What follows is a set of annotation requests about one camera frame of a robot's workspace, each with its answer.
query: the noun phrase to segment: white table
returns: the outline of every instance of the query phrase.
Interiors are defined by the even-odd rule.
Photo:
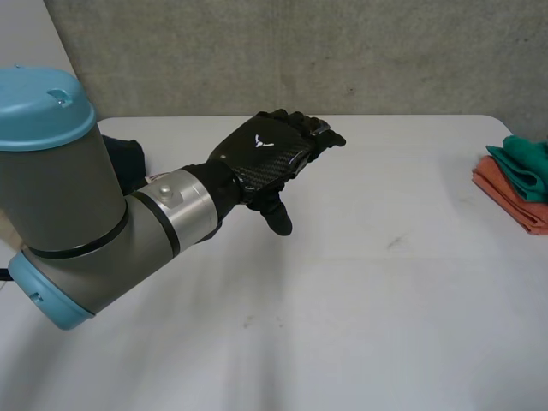
[[[548,239],[472,182],[485,116],[330,116],[348,139],[291,182],[295,231],[221,232],[71,332],[0,292],[0,409],[548,408]],[[152,172],[244,117],[118,118]]]

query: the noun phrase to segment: wall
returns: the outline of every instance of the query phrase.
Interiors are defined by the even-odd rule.
[[[0,0],[0,67],[16,63],[74,73],[42,0]]]
[[[45,3],[102,116],[462,113],[548,133],[548,2]]]

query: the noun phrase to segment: folded towel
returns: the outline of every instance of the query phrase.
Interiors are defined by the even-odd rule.
[[[548,146],[515,135],[504,139],[503,148],[487,146],[514,190],[525,201],[548,202]]]
[[[548,235],[548,205],[528,202],[517,195],[493,157],[485,156],[479,161],[472,181],[529,234]]]

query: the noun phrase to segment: robotic arm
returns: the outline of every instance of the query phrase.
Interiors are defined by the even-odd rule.
[[[75,328],[212,236],[238,204],[290,234],[285,182],[345,142],[317,118],[260,112],[205,163],[123,197],[80,83],[0,69],[0,206],[27,244],[9,272],[53,323]]]

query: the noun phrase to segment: blue end cap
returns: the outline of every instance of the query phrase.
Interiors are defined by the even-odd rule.
[[[30,152],[70,143],[95,125],[78,80],[53,68],[0,68],[0,151]]]
[[[11,259],[8,269],[28,298],[61,330],[70,330],[94,317],[44,277],[23,252]]]

